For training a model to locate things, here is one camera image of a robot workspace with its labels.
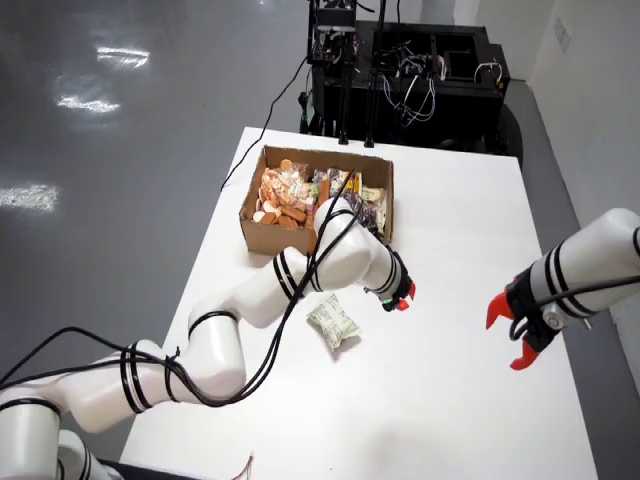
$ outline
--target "white table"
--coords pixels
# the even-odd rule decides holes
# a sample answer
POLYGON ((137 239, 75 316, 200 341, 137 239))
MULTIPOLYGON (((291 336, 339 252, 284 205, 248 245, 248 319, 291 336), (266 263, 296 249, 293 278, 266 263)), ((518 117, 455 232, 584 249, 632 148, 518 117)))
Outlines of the white table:
MULTIPOLYGON (((246 128, 233 164, 259 135, 246 128)), ((267 131, 264 143, 376 155, 395 164, 393 246, 417 285, 407 312, 385 313, 350 287, 340 303, 361 342, 332 356, 294 310, 276 365, 251 398, 222 409, 159 405, 138 416, 124 463, 229 479, 255 454, 260 479, 597 478, 564 342, 509 368, 508 321, 485 330, 489 301, 541 252, 514 158, 267 131)), ((187 316, 208 292, 270 259, 249 254, 238 210, 259 144, 220 195, 164 347, 187 345, 187 316)), ((252 374, 276 325, 240 332, 252 374)))

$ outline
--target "black cable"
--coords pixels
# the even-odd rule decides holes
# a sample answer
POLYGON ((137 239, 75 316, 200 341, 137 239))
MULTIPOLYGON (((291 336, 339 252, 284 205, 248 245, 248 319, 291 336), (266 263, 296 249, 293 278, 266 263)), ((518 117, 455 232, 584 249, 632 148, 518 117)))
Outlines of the black cable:
POLYGON ((247 382, 247 384, 240 390, 238 391, 236 394, 232 395, 230 398, 225 399, 225 400, 215 400, 215 399, 211 399, 209 398, 197 385, 195 385, 193 383, 193 380, 191 379, 191 377, 189 376, 189 374, 186 372, 186 370, 184 369, 184 367, 176 362, 175 360, 165 357, 164 359, 155 357, 153 355, 150 355, 148 353, 136 350, 135 352, 132 352, 132 348, 131 347, 124 347, 118 344, 115 344, 113 342, 110 342, 109 340, 104 339, 103 337, 89 332, 83 328, 80 327, 65 327, 63 329, 58 330, 57 332, 54 332, 52 335, 50 335, 49 337, 47 337, 47 339, 45 339, 43 342, 41 342, 36 348, 34 348, 29 354, 27 354, 22 360, 20 360, 14 367, 12 367, 3 377, 2 379, 0 379, 0 391, 1 390, 5 390, 7 388, 25 383, 25 382, 30 382, 30 381, 34 381, 34 380, 39 380, 42 378, 46 378, 46 377, 51 377, 51 376, 56 376, 56 375, 65 375, 65 374, 70 374, 70 373, 79 373, 79 372, 87 372, 87 371, 92 371, 92 370, 97 370, 97 369, 101 369, 101 368, 105 368, 105 367, 109 367, 109 366, 121 366, 123 364, 138 364, 138 363, 144 363, 144 364, 153 364, 153 365, 160 365, 163 368, 165 368, 166 370, 169 370, 171 373, 173 373, 174 375, 176 375, 178 377, 178 379, 184 384, 185 388, 187 388, 187 390, 194 395, 194 397, 196 397, 196 399, 198 401, 200 401, 202 404, 210 406, 210 407, 222 407, 225 405, 230 405, 233 403, 237 403, 241 400, 244 400, 245 398, 249 397, 251 394, 253 394, 259 387, 260 385, 262 385, 262 383, 266 380, 267 376, 269 375, 269 373, 271 372, 271 369, 273 368, 273 365, 275 364, 275 359, 278 353, 278 348, 280 346, 280 340, 282 338, 282 332, 284 331, 284 326, 289 318, 289 316, 291 315, 291 312, 293 311, 295 305, 297 304, 297 302, 300 300, 300 298, 302 298, 302 295, 304 293, 304 290, 306 288, 306 286, 308 285, 311 276, 317 272, 317 269, 320 265, 320 263, 326 258, 327 254, 329 254, 331 252, 331 250, 338 244, 338 242, 340 242, 342 240, 342 238, 344 238, 344 236, 349 232, 349 230, 351 229, 351 227, 353 227, 353 225, 355 224, 355 222, 357 221, 357 219, 359 218, 361 209, 362 209, 362 205, 360 205, 360 208, 358 209, 358 212, 356 212, 356 214, 354 214, 354 217, 351 219, 351 221, 349 222, 349 224, 347 224, 347 226, 336 236, 336 238, 327 246, 327 248, 323 251, 322 255, 320 255, 320 257, 316 260, 316 255, 318 252, 318 248, 320 245, 320 241, 322 238, 322 234, 324 233, 324 230, 326 228, 326 225, 328 224, 328 222, 333 218, 333 208, 338 200, 338 198, 340 197, 340 194, 343 192, 344 188, 346 187, 349 179, 351 178, 351 176, 354 174, 354 171, 350 172, 349 175, 347 175, 344 183, 342 184, 338 195, 333 199, 331 205, 329 206, 329 209, 327 210, 327 214, 326 217, 323 221, 323 223, 320 226, 320 229, 318 231, 318 240, 316 243, 316 246, 314 248, 313 254, 312 254, 312 261, 309 264, 309 267, 307 268, 307 271, 305 272, 305 275, 303 276, 302 280, 300 281, 298 287, 296 288, 296 290, 294 291, 294 294, 292 296, 291 301, 289 302, 289 304, 287 305, 287 309, 284 312, 284 315, 282 317, 282 320, 280 322, 280 325, 278 326, 278 329, 271 341, 271 345, 269 347, 269 350, 267 352, 267 355, 265 356, 262 365, 260 366, 260 368, 256 371, 256 373, 254 374, 254 376, 249 380, 249 382, 247 382), (45 346, 47 346, 49 343, 51 343, 53 340, 55 340, 56 338, 58 338, 59 336, 65 334, 65 333, 78 333, 81 335, 84 335, 86 337, 89 337, 93 340, 95 340, 98 343, 101 343, 109 348, 112 348, 113 350, 116 350, 118 352, 129 352, 131 354, 131 356, 129 358, 118 358, 118 359, 112 359, 112 360, 105 360, 105 361, 101 361, 101 362, 97 362, 94 364, 90 364, 90 365, 82 365, 82 366, 76 366, 76 367, 66 367, 66 368, 61 368, 61 369, 57 369, 57 370, 52 370, 52 371, 48 371, 48 372, 44 372, 44 373, 40 373, 40 374, 36 374, 36 375, 30 375, 27 377, 23 377, 20 378, 18 380, 14 380, 11 382, 7 382, 7 380, 20 368, 22 367, 27 361, 29 361, 31 358, 33 358, 34 355, 36 355, 40 350, 42 350, 45 346))
POLYGON ((561 300, 563 298, 580 295, 582 293, 597 292, 599 290, 607 290, 608 288, 623 287, 625 285, 632 285, 634 283, 640 283, 640 275, 633 275, 631 277, 617 278, 614 280, 604 280, 602 282, 596 282, 584 287, 573 288, 565 292, 550 295, 542 300, 539 300, 534 305, 535 308, 541 308, 545 305, 561 300))
POLYGON ((247 155, 249 154, 249 152, 251 151, 251 149, 253 147, 255 147, 260 140, 262 140, 262 137, 264 136, 264 132, 267 130, 267 126, 269 125, 269 121, 271 120, 271 115, 273 114, 273 107, 276 104, 276 102, 278 100, 280 100, 282 98, 282 96, 285 94, 285 92, 289 89, 289 87, 291 86, 291 84, 296 80, 296 78, 298 78, 298 74, 300 73, 300 70, 302 69, 302 66, 305 64, 305 62, 307 61, 307 56, 305 55, 304 59, 302 60, 302 62, 300 63, 300 65, 298 66, 298 69, 296 70, 295 75, 293 76, 293 78, 291 80, 289 80, 289 83, 287 83, 287 85, 284 87, 284 89, 280 92, 280 94, 276 97, 276 99, 271 102, 271 106, 269 107, 269 116, 267 117, 267 121, 264 122, 264 127, 262 127, 262 132, 260 132, 260 137, 258 138, 258 140, 256 140, 255 142, 253 142, 249 148, 247 148, 247 151, 244 152, 244 155, 242 156, 242 158, 240 159, 240 161, 231 169, 231 171, 229 172, 229 175, 227 175, 227 178, 224 179, 224 182, 222 182, 222 186, 220 187, 220 191, 222 191, 222 189, 225 187, 225 185, 227 184, 227 182, 229 181, 229 179, 231 178, 231 175, 233 175, 233 172, 236 171, 236 169, 242 165, 242 162, 244 162, 244 159, 247 158, 247 155))

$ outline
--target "white wall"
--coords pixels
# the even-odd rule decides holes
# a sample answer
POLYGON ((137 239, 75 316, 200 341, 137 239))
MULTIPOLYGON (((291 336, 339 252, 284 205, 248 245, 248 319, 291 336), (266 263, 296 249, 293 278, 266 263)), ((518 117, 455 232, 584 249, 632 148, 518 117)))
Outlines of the white wall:
MULTIPOLYGON (((531 87, 582 225, 613 207, 640 214, 639 22, 638 0, 558 0, 533 71, 531 87), (572 36, 566 53, 556 17, 572 36)), ((640 391, 640 296, 611 313, 640 391)))
POLYGON ((477 25, 480 0, 456 0, 453 7, 453 23, 456 25, 477 25))
MULTIPOLYGON (((358 0, 362 5, 372 8, 376 13, 369 13, 358 8, 358 20, 378 20, 380 12, 379 0, 358 0)), ((388 0, 387 9, 384 12, 384 19, 387 22, 397 21, 396 14, 397 0, 388 0)), ((419 23, 422 12, 422 0, 401 0, 400 1, 400 21, 402 23, 419 23)))
POLYGON ((456 25, 487 27, 502 45, 512 78, 529 80, 555 0, 456 0, 456 25))

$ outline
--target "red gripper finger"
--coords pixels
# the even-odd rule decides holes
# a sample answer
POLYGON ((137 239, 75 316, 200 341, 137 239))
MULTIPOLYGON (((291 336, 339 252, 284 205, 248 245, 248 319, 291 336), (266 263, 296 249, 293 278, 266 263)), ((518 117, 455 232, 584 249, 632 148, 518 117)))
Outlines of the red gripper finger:
POLYGON ((509 307, 509 302, 507 301, 506 291, 496 296, 489 304, 487 310, 487 330, 491 328, 491 325, 494 324, 496 318, 499 316, 507 317, 511 320, 513 320, 514 317, 511 307, 509 307))
POLYGON ((511 368, 514 370, 524 370, 531 365, 535 359, 538 358, 538 352, 536 352, 531 345, 527 342, 522 342, 522 357, 516 358, 511 362, 511 368))

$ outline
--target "power cable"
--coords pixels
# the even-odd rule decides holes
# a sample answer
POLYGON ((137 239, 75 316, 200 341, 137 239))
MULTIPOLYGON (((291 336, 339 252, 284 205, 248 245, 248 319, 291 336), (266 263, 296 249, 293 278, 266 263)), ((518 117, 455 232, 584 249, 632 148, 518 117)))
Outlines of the power cable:
POLYGON ((242 165, 242 162, 244 162, 244 159, 247 158, 247 155, 249 154, 249 152, 251 151, 251 149, 253 147, 255 147, 258 143, 260 143, 260 140, 262 140, 262 137, 264 136, 264 132, 267 130, 267 126, 269 125, 269 121, 271 121, 271 115, 273 114, 273 107, 276 104, 276 102, 278 100, 280 100, 282 98, 282 96, 285 94, 285 92, 289 89, 289 87, 291 86, 291 84, 296 80, 296 78, 298 78, 298 74, 300 73, 300 70, 302 69, 302 66, 305 64, 305 62, 307 61, 307 56, 305 55, 304 59, 302 60, 302 62, 300 62, 300 65, 298 66, 298 69, 296 70, 295 75, 293 76, 293 78, 291 80, 289 80, 289 83, 287 83, 287 85, 284 87, 284 89, 280 92, 280 94, 276 97, 276 99, 271 102, 271 106, 269 107, 269 116, 267 117, 267 121, 264 122, 264 127, 262 127, 262 132, 260 132, 260 137, 258 137, 258 139, 253 142, 249 148, 247 148, 247 151, 244 152, 244 155, 242 156, 242 158, 240 159, 240 161, 231 169, 231 171, 229 172, 229 175, 227 175, 227 178, 224 179, 224 182, 222 182, 222 186, 220 187, 220 191, 222 191, 222 189, 227 185, 227 182, 229 181, 229 179, 231 178, 231 175, 233 175, 233 172, 236 171, 236 169, 242 165))

